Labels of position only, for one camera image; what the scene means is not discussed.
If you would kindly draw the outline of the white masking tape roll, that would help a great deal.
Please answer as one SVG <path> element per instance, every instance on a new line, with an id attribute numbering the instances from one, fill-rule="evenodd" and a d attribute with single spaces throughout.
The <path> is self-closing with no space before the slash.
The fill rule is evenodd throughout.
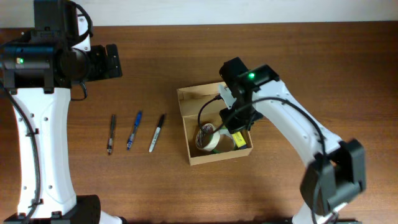
<path id="1" fill-rule="evenodd" d="M 195 146 L 201 151 L 210 152 L 218 145 L 221 134 L 219 131 L 213 132 L 216 127 L 207 123 L 202 126 L 195 137 Z"/>

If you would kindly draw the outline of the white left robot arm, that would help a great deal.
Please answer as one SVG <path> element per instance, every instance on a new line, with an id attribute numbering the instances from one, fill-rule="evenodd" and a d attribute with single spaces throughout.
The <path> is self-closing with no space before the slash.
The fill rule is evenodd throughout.
<path id="1" fill-rule="evenodd" d="M 1 89 L 14 108 L 21 157 L 17 212 L 7 223 L 124 223 L 97 195 L 77 195 L 68 160 L 73 85 L 122 76 L 114 44 L 90 44 L 93 23 L 73 1 L 35 1 L 34 28 L 1 46 Z"/>

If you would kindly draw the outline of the yellow highlighter marker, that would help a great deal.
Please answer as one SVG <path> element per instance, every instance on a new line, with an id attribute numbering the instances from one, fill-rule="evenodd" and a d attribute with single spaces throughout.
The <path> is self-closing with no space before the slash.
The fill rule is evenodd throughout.
<path id="1" fill-rule="evenodd" d="M 233 137 L 233 140 L 234 140 L 234 143 L 235 143 L 237 149 L 247 148 L 246 140 L 244 139 L 241 132 L 236 132 L 236 133 L 232 134 L 232 137 Z"/>

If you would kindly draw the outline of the green tape roll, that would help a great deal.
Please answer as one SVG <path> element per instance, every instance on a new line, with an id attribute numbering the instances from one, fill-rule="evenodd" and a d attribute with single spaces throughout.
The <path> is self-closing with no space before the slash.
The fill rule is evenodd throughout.
<path id="1" fill-rule="evenodd" d="M 236 149 L 236 142 L 233 139 L 233 136 L 229 133 L 227 129 L 221 129 L 220 132 L 220 139 L 218 140 L 217 145 L 212 150 L 214 153 L 224 153 L 233 151 Z"/>

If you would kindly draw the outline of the cardboard box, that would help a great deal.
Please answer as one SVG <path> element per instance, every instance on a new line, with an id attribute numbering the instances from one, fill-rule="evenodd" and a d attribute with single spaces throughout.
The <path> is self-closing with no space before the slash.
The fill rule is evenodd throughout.
<path id="1" fill-rule="evenodd" d="M 223 82 L 218 82 L 180 88 L 177 90 L 180 112 L 183 119 L 188 160 L 191 166 L 248 156 L 252 151 L 252 139 L 250 133 L 246 130 L 241 131 L 247 143 L 247 148 L 245 149 L 236 148 L 233 151 L 216 154 L 213 151 L 201 151 L 195 146 L 195 137 L 200 130 L 197 122 L 198 115 L 201 116 L 200 121 L 202 125 L 211 123 L 217 129 L 217 127 L 222 124 L 219 112 L 226 108 L 224 101 L 210 101 L 219 95 L 219 84 L 226 85 Z"/>

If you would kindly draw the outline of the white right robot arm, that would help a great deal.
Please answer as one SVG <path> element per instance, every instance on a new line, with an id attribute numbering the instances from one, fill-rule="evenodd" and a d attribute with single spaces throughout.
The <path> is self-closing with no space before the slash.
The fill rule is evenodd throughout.
<path id="1" fill-rule="evenodd" d="M 340 210 L 366 190 L 362 144 L 346 142 L 318 122 L 268 65 L 250 70 L 236 57 L 219 73 L 226 84 L 222 125 L 234 134 L 267 118 L 306 167 L 300 184 L 304 204 L 291 222 L 337 223 Z"/>

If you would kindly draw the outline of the black sharpie marker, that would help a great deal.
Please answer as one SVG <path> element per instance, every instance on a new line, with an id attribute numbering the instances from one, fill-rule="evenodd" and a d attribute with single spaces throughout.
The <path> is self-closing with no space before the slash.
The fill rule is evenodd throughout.
<path id="1" fill-rule="evenodd" d="M 164 119 L 165 119 L 165 114 L 162 114 L 161 117 L 160 117 L 160 119 L 159 119 L 158 125 L 157 125 L 157 127 L 156 127 L 156 129 L 155 129 L 155 133 L 154 133 L 154 136 L 153 136 L 153 138 L 152 138 L 152 141 L 151 141 L 151 143 L 150 143 L 149 152 L 153 152 L 153 150 L 154 150 L 154 148 L 155 148 L 155 144 L 156 144 L 157 139 L 158 139 L 158 137 L 159 137 L 160 130 L 161 130 L 162 126 L 163 126 Z"/>

